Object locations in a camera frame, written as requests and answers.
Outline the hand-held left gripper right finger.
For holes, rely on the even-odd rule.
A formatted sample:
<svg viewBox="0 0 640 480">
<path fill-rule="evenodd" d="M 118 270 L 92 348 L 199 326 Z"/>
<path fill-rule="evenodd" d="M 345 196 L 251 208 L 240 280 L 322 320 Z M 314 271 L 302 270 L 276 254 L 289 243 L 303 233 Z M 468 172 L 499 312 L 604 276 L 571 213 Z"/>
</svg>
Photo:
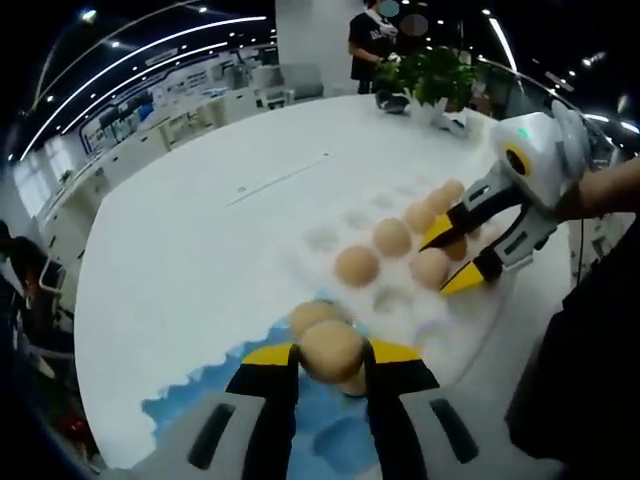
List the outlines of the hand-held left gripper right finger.
<svg viewBox="0 0 640 480">
<path fill-rule="evenodd" d="M 363 350 L 367 414 L 386 479 L 557 479 L 509 437 L 499 406 L 443 387 L 412 348 L 369 339 Z"/>
</svg>

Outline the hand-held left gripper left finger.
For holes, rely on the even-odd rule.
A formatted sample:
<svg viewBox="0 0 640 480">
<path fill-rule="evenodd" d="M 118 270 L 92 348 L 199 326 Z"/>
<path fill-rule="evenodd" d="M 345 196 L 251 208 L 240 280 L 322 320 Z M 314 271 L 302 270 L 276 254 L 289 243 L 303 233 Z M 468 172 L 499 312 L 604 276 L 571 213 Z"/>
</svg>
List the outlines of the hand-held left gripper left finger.
<svg viewBox="0 0 640 480">
<path fill-rule="evenodd" d="M 247 355 L 222 392 L 190 406 L 120 479 L 284 479 L 296 431 L 299 349 Z"/>
</svg>

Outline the person's right hand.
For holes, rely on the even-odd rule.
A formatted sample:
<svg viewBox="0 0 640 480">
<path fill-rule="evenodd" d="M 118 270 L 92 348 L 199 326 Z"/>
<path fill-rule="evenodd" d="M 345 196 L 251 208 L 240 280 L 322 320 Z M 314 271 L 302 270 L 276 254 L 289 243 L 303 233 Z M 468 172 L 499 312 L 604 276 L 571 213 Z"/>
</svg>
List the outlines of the person's right hand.
<svg viewBox="0 0 640 480">
<path fill-rule="evenodd" d="M 614 178 L 612 169 L 587 172 L 562 194 L 554 209 L 555 219 L 563 223 L 603 215 Z"/>
</svg>

